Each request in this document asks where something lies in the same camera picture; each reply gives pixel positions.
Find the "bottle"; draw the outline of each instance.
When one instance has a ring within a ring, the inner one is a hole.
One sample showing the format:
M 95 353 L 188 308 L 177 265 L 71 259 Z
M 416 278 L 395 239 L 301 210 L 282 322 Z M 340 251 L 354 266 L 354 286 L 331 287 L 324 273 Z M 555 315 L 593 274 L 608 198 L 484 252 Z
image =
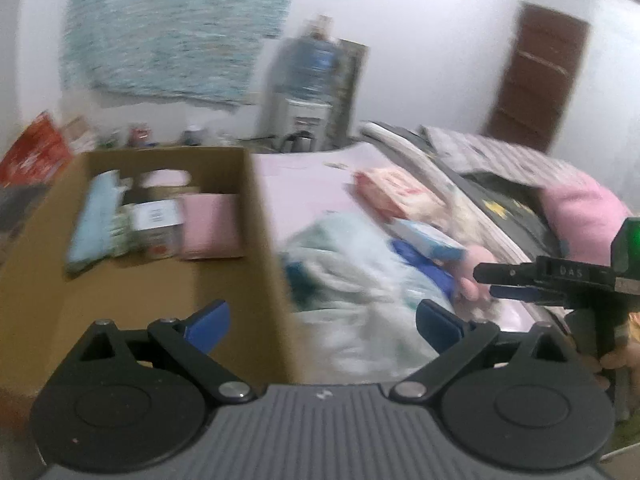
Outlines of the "bottle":
M 301 101 L 331 101 L 338 48 L 328 39 L 327 16 L 319 16 L 296 40 L 288 71 L 286 93 Z

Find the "red bag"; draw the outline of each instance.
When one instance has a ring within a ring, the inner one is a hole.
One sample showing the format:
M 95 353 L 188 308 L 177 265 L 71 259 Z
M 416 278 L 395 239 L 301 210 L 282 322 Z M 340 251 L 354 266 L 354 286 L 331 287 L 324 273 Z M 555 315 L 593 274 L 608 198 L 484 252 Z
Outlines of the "red bag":
M 41 113 L 9 148 L 0 162 L 0 187 L 46 184 L 71 161 L 65 139 Z

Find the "metal pivot screw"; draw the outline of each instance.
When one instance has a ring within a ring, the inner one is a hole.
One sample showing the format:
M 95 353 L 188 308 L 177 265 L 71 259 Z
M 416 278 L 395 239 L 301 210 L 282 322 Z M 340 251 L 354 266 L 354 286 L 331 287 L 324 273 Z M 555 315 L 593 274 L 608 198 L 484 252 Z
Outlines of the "metal pivot screw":
M 415 381 L 404 381 L 396 384 L 394 387 L 396 394 L 404 399 L 420 399 L 427 393 L 427 387 L 424 384 Z
M 220 394 L 227 399 L 243 400 L 251 394 L 251 388 L 246 383 L 240 381 L 229 381 L 227 383 L 220 384 L 218 388 Z

